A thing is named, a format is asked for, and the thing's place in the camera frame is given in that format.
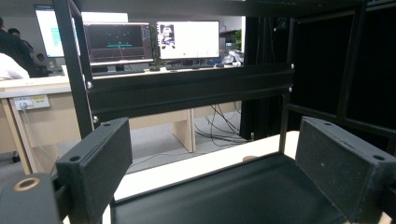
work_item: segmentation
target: brass ring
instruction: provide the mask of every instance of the brass ring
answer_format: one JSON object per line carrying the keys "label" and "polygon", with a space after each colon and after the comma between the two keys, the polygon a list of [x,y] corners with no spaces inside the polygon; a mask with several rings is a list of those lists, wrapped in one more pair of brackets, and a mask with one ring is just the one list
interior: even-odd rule
{"label": "brass ring", "polygon": [[14,186],[14,189],[16,191],[26,191],[28,189],[34,188],[35,186],[38,185],[38,183],[40,183],[40,179],[39,178],[37,178],[37,177],[29,177],[29,178],[23,179],[20,182],[18,182],[18,184],[16,184]]}

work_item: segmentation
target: monitor screen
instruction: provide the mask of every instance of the monitor screen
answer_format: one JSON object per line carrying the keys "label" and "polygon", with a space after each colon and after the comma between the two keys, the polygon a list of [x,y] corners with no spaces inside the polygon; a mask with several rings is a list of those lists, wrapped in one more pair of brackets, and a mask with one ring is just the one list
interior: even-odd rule
{"label": "monitor screen", "polygon": [[84,23],[91,65],[153,62],[148,23]]}
{"label": "monitor screen", "polygon": [[[34,5],[47,57],[63,57],[61,36],[52,5]],[[81,12],[83,21],[127,22],[127,13]]]}
{"label": "monitor screen", "polygon": [[218,21],[158,21],[157,35],[163,60],[219,57]]}

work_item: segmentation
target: monitor with dark screen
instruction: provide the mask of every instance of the monitor with dark screen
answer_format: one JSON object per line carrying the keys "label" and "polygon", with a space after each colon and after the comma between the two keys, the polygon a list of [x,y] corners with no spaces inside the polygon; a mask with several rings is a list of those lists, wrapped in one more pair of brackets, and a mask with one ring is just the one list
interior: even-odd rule
{"label": "monitor with dark screen", "polygon": [[148,23],[84,23],[91,65],[153,61]]}
{"label": "monitor with dark screen", "polygon": [[219,57],[218,21],[158,21],[157,35],[163,60]]}

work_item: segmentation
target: keyboard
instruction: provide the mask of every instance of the keyboard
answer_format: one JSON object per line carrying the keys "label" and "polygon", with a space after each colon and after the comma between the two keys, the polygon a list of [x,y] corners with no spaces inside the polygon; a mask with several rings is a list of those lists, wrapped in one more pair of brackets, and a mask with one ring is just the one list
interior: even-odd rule
{"label": "keyboard", "polygon": [[133,69],[128,71],[112,71],[112,72],[96,72],[92,73],[93,77],[108,77],[108,76],[115,76],[115,75],[128,75],[128,74],[136,74],[136,73],[144,73],[145,70],[143,69]]}
{"label": "keyboard", "polygon": [[181,66],[171,66],[166,67],[166,70],[180,70],[180,69],[200,69],[200,68],[213,68],[214,65],[209,64],[193,64],[193,65],[181,65]]}

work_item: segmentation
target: metal screw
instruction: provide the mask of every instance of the metal screw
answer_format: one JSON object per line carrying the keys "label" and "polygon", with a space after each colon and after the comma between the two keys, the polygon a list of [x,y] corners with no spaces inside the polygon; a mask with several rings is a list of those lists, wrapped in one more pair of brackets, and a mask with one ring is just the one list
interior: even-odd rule
{"label": "metal screw", "polygon": [[93,123],[98,123],[99,122],[99,118],[96,116],[93,116],[92,118]]}
{"label": "metal screw", "polygon": [[88,90],[92,89],[93,85],[90,81],[87,82],[87,88]]}

